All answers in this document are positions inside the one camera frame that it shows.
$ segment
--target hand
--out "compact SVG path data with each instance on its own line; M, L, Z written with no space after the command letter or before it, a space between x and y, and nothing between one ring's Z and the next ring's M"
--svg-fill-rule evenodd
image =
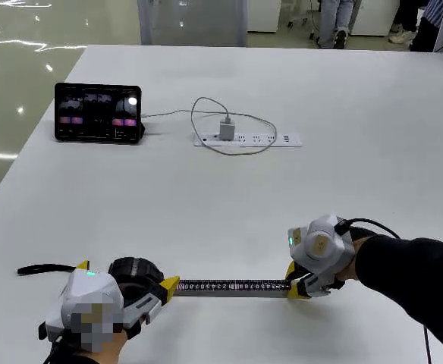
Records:
M358 250L360 250L360 247L363 245L363 243L365 243L370 237L376 235L374 231L363 229L361 227L352 227L350 229L350 234L351 238L353 239L355 255L353 256L353 259L351 259L350 264L335 275L336 279L342 282L346 281L347 279L358 280L357 272L355 269L355 261L357 260Z
M111 343L103 344L101 353L82 352L75 354L76 356L85 356L95 360L98 364L117 364L121 350L127 342L127 333L125 331L114 333Z

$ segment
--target white cable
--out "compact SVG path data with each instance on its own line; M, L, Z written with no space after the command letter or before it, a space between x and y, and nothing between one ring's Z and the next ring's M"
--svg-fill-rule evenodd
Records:
M208 101L214 102L215 104L220 105L220 106L224 109L224 111L197 111L197 110L195 110L195 107L196 107L196 104L197 104L200 100L208 100ZM191 125L193 126L194 133L196 134L196 136L197 136L198 139L200 140L201 144L202 144L204 147L206 147L206 148L212 150L213 152L217 152L217 153L222 154L222 155L255 155L255 154L260 154L260 153L266 151L268 148L270 148L270 147L272 146L272 144L274 144L275 141L277 140L277 127L276 127L273 123L271 123L270 121L267 121L267 120L265 120L265 119L259 118L259 117L257 117L257 116L251 115L251 114L242 113L242 112L229 112L228 109L227 109L223 104L221 104L220 102L218 102L218 101L216 101L216 100L214 100L214 99L210 99L209 97L204 97L204 96L199 97L199 98L193 103L193 107L191 108L191 110L183 110L183 109L180 109L180 110L174 110L174 111L163 112L163 113L161 113L161 114L142 115L142 118L154 118L154 117L156 117L156 116L165 116L165 115L177 114L178 112L189 112L189 113L191 114ZM195 124L194 124L193 115L194 115L195 113L199 113L199 114L212 114L212 115L226 114L228 117L230 117L230 115L237 115L237 116L244 116L244 117L246 117L246 118L252 118L252 119L254 119L254 120L257 120L257 121L260 121L260 122L264 123L265 125L270 126L270 127L274 130L274 139L273 139L273 141L270 142L270 144L268 144L267 146L264 146L264 147L263 147L262 149L260 149L260 150L256 150L255 152L241 152L241 153L229 153L229 152L223 152L223 151L221 151L221 150L219 150L219 149L216 149L216 148L214 148L214 147L212 147L212 146L207 145L207 144L203 141L203 139L201 138L201 136L198 134L198 130L196 129L196 126L195 126Z

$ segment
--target white cabinet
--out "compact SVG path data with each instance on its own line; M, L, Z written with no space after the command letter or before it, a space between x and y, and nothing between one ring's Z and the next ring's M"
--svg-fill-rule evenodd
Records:
M249 32L276 32L281 0L248 0Z
M398 0L357 0L350 23L354 36L386 36L398 9Z

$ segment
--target shiny floor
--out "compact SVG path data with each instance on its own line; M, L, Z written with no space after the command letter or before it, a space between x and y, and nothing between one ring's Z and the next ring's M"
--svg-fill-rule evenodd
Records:
M252 47L314 48L310 24L249 34ZM0 182L86 44L140 44L137 0L0 0ZM405 50L353 37L349 49Z

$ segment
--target power outlet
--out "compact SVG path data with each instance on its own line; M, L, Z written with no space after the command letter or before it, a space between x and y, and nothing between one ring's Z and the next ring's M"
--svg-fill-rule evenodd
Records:
M275 140L274 134L268 133L236 133L232 141L224 141L218 138L218 134L200 133L200 137L207 146L267 146ZM194 145L202 146L201 141L194 134ZM289 146L301 147L303 144L300 141L299 135L296 133L278 133L277 139L272 146Z

